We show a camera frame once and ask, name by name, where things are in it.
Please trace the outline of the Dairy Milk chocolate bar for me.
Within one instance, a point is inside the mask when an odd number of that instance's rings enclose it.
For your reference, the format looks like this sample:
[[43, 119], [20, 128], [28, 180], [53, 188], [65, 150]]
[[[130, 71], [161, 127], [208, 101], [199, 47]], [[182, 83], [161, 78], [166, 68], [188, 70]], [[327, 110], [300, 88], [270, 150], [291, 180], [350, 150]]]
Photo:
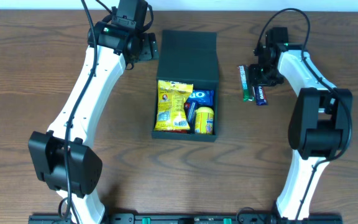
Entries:
[[254, 86], [255, 102], [258, 106], [268, 105], [266, 95], [262, 86]]

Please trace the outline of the dark green gift box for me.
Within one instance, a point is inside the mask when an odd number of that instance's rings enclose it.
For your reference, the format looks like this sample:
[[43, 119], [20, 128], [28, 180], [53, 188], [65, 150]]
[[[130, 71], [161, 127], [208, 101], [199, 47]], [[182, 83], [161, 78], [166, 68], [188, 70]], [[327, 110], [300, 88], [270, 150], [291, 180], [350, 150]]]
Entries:
[[219, 128], [219, 62], [217, 33], [164, 30], [158, 60], [157, 80], [192, 84], [197, 90], [213, 90], [212, 134], [151, 131], [153, 139], [215, 142]]

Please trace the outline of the yellow candy bag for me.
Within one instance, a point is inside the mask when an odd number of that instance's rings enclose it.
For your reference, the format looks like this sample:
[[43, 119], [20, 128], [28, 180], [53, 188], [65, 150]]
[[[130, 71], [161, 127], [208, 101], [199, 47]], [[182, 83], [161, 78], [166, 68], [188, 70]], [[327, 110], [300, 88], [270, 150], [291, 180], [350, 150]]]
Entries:
[[155, 131], [189, 130], [185, 103], [193, 92], [193, 84], [158, 80]]

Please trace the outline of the yellow Mentos bottle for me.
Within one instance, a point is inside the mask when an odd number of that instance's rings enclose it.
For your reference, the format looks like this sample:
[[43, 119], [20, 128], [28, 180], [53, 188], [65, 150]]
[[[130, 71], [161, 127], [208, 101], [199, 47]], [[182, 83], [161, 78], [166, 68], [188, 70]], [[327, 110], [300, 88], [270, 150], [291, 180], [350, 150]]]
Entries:
[[196, 110], [195, 133], [212, 134], [214, 124], [214, 111], [210, 107], [200, 107]]

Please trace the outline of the small blue gum box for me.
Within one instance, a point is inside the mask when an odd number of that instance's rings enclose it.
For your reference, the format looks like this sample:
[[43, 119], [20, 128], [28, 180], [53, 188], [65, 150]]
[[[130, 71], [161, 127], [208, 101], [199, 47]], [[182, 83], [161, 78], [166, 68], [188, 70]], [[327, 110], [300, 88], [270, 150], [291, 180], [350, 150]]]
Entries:
[[189, 124], [193, 124], [196, 116], [196, 110], [198, 108], [198, 102], [190, 101], [188, 103], [185, 103], [185, 108], [187, 109], [187, 122]]

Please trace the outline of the green white chocolate bar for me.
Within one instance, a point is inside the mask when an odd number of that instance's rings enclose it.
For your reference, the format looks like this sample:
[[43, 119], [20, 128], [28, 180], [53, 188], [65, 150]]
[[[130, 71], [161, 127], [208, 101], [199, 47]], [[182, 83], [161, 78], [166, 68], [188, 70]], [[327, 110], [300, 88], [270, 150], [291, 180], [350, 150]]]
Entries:
[[243, 101], [254, 101], [253, 88], [249, 83], [248, 67], [247, 65], [237, 66], [240, 73]]

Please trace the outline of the red Hacks candy bag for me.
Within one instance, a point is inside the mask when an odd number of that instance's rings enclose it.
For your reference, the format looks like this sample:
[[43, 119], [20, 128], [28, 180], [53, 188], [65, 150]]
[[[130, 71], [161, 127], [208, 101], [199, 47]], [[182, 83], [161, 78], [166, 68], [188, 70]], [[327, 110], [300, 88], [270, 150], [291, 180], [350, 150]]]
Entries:
[[[185, 113], [188, 113], [188, 109], [190, 107], [190, 103], [184, 103], [184, 109], [185, 109]], [[180, 133], [180, 134], [188, 134], [189, 130], [171, 130], [168, 131], [169, 133]]]

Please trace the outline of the blue Oreo cookie pack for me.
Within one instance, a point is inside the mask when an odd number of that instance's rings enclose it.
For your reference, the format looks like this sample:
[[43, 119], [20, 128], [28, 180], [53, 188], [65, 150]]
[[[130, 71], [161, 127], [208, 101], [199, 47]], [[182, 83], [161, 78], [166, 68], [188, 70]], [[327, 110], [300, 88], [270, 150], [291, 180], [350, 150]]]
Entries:
[[214, 90], [193, 90], [187, 102], [195, 101], [202, 106], [213, 106]]

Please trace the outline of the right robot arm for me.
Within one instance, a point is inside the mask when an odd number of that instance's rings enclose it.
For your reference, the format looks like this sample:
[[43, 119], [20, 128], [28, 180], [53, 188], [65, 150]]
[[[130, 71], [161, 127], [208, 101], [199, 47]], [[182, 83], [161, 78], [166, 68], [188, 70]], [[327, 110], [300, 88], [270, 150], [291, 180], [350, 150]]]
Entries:
[[288, 81], [297, 96], [288, 142], [292, 149], [285, 186], [266, 223], [342, 223], [330, 213], [310, 213], [310, 202], [328, 164], [347, 148], [351, 136], [352, 93], [327, 81], [302, 44], [288, 40], [285, 27], [264, 30], [265, 43], [254, 50], [257, 64], [248, 68], [258, 105], [266, 104], [264, 87]]

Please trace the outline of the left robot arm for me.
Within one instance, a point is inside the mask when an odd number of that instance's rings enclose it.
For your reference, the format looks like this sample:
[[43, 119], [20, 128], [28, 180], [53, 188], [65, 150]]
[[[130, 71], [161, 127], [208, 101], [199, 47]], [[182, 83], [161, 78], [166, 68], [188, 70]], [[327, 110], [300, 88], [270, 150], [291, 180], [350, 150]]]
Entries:
[[106, 223], [96, 189], [103, 163], [93, 151], [99, 119], [120, 76], [137, 62], [158, 58], [152, 6], [121, 1], [91, 22], [80, 75], [63, 109], [45, 133], [28, 142], [37, 178], [61, 197], [52, 223]]

